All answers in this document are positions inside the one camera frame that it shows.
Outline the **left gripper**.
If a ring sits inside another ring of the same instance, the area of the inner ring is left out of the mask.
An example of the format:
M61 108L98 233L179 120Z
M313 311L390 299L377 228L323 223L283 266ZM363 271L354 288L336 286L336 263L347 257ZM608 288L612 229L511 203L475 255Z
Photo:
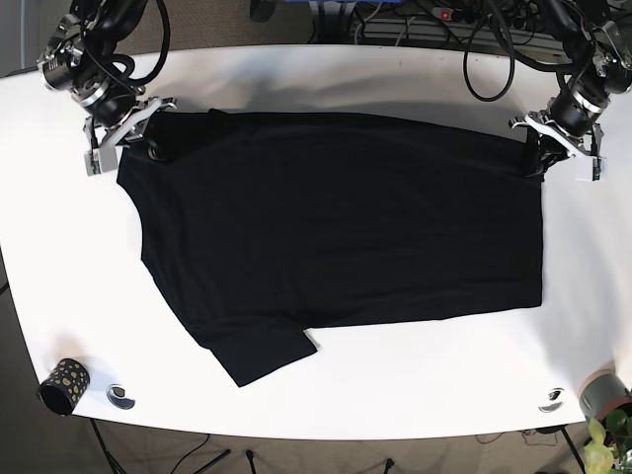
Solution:
M512 118L509 127L527 128L534 139L524 145L526 177L543 176L554 164L574 159L578 181L604 180L607 161L600 151L604 133L599 123L591 123L589 131L577 137L542 110Z

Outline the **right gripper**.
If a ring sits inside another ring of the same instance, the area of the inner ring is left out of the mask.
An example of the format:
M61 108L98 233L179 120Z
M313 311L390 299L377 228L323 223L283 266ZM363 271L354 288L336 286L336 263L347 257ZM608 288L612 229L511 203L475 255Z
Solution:
M144 134L154 114L176 108L176 98L150 97L147 101L137 102L121 120L111 126L97 124L94 117L86 118L83 131L89 143L89 149L84 153L87 175L115 171L119 166L117 148L129 146L143 138L150 161L172 163L175 160L173 140L163 134L145 137Z

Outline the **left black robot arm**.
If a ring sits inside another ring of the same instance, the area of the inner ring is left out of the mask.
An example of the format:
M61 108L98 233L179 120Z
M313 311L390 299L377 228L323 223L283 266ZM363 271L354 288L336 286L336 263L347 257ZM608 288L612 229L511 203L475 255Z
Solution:
M542 176L553 165L573 158L579 179L596 182L602 178L606 163L601 155L603 131L598 120L613 95L631 90L631 49L606 1L538 1L536 6L545 33L562 45L568 61L544 63L519 52L499 3L486 1L484 15L473 32L489 26L508 56L509 75L498 94L479 94L469 77L468 56L474 40L469 37L462 61L465 85L478 101L493 103L509 91L518 63L555 75L559 94L544 109L509 122L511 128L527 130L524 173Z

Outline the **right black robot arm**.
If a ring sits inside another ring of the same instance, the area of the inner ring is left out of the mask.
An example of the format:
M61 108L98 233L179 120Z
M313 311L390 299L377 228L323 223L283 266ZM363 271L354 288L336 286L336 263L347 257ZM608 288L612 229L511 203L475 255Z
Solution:
M87 174L119 166L119 148L136 148L153 162L164 162L155 139L146 135L152 116L174 109L174 99L139 99L162 71L171 43L171 24L163 1L156 3L162 25L158 59L144 76L134 78L134 59L117 45L139 25L145 1L74 1L59 21L37 60L45 87L68 92L87 114L83 124L89 149Z

